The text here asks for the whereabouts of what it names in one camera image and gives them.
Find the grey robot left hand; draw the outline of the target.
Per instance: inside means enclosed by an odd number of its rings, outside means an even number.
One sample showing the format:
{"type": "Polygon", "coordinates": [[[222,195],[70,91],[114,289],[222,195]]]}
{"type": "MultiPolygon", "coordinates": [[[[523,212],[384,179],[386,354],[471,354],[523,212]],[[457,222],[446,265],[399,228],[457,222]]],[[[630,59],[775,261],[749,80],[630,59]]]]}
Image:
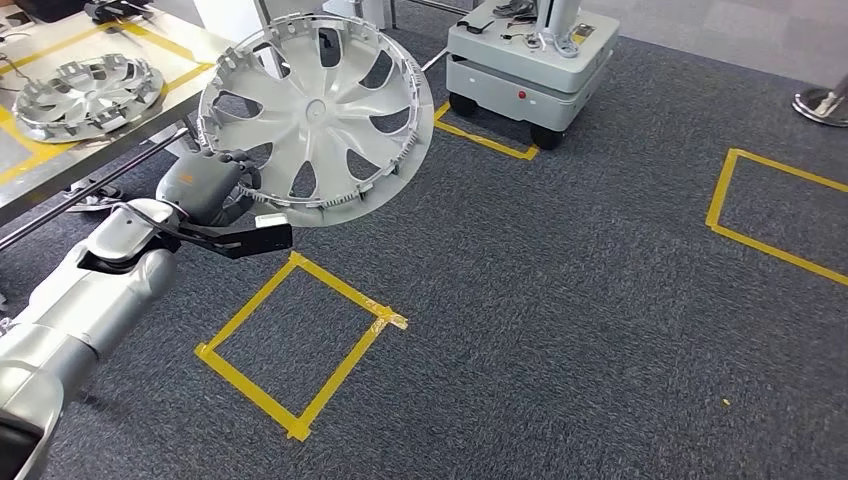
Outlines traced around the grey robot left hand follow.
{"type": "Polygon", "coordinates": [[[231,195],[241,184],[262,186],[261,172],[245,151],[201,150],[177,159],[159,181],[155,198],[175,206],[195,225],[223,227],[254,204],[246,193],[231,195]]]}

